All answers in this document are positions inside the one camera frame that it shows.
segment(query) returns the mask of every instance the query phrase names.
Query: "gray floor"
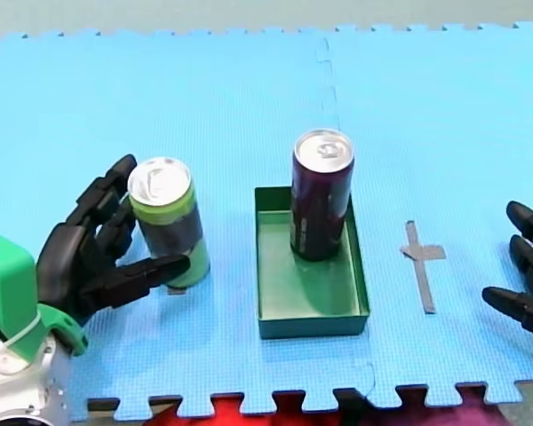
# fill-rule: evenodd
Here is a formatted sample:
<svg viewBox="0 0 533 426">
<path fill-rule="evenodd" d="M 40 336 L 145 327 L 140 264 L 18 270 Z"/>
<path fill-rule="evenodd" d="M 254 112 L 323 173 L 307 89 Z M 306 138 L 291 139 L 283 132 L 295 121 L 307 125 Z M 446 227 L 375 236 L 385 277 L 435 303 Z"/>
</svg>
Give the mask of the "gray floor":
<svg viewBox="0 0 533 426">
<path fill-rule="evenodd" d="M 118 28 L 186 33 L 193 28 L 220 32 L 332 28 L 344 23 L 359 28 L 378 23 L 439 28 L 448 22 L 475 28 L 482 22 L 512 26 L 522 20 L 533 21 L 533 0 L 0 0 L 0 38 L 12 32 L 37 36 L 83 28 L 103 33 Z M 502 411 L 516 426 L 533 426 L 533 383 L 520 389 L 526 402 L 502 406 Z M 95 425 L 110 423 L 107 418 L 91 420 Z"/>
</svg>

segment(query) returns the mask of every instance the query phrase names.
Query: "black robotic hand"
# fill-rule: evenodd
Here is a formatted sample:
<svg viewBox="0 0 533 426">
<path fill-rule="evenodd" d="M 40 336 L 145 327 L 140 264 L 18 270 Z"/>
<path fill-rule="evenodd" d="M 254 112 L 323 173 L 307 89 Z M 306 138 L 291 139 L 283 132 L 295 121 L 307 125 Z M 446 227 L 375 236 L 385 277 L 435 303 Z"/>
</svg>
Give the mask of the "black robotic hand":
<svg viewBox="0 0 533 426">
<path fill-rule="evenodd" d="M 517 201 L 507 204 L 507 216 L 521 232 L 509 242 L 513 262 L 525 276 L 527 293 L 515 293 L 504 288 L 489 287 L 482 291 L 484 301 L 521 322 L 533 333 L 533 210 Z"/>
<path fill-rule="evenodd" d="M 125 197 L 136 164 L 126 155 L 104 177 L 95 178 L 67 220 L 53 228 L 38 258 L 39 302 L 64 311 L 81 325 L 93 313 L 140 299 L 189 269 L 186 256 L 116 266 L 132 243 L 136 224 Z"/>
</svg>

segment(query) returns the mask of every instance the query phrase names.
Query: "purple can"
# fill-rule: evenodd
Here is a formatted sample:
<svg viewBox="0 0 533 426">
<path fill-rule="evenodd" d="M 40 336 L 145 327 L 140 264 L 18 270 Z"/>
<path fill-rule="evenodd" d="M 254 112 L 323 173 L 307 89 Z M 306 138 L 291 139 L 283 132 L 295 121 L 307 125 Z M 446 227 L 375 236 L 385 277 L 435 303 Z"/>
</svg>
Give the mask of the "purple can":
<svg viewBox="0 0 533 426">
<path fill-rule="evenodd" d="M 337 130 L 302 135 L 292 155 L 290 246 L 305 260 L 335 255 L 341 246 L 354 171 L 354 148 Z"/>
</svg>

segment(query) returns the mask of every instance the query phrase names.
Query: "purple fabric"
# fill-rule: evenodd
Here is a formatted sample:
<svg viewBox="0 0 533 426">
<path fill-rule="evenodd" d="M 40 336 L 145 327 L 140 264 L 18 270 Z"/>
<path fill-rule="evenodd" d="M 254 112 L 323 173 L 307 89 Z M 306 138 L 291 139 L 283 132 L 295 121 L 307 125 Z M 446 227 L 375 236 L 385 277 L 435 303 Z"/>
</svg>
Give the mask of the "purple fabric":
<svg viewBox="0 0 533 426">
<path fill-rule="evenodd" d="M 360 426 L 513 426 L 497 406 L 483 402 L 483 391 L 460 390 L 464 404 L 450 408 L 426 408 L 425 390 L 402 392 L 403 405 L 394 410 L 374 410 Z"/>
</svg>

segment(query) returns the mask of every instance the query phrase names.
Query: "aluminum can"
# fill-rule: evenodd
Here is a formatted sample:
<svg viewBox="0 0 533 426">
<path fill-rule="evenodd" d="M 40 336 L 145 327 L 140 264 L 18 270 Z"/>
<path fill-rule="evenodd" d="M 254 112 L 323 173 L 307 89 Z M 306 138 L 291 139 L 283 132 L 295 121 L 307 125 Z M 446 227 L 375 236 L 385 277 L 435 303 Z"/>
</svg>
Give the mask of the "aluminum can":
<svg viewBox="0 0 533 426">
<path fill-rule="evenodd" d="M 188 288 L 200 281 L 210 270 L 210 259 L 186 164 L 167 157 L 142 162 L 129 176 L 128 192 L 152 257 L 189 257 L 189 270 L 168 287 Z"/>
<path fill-rule="evenodd" d="M 353 171 L 354 148 L 343 133 L 312 130 L 296 142 L 290 246 L 305 260 L 324 260 L 338 252 Z"/>
</svg>

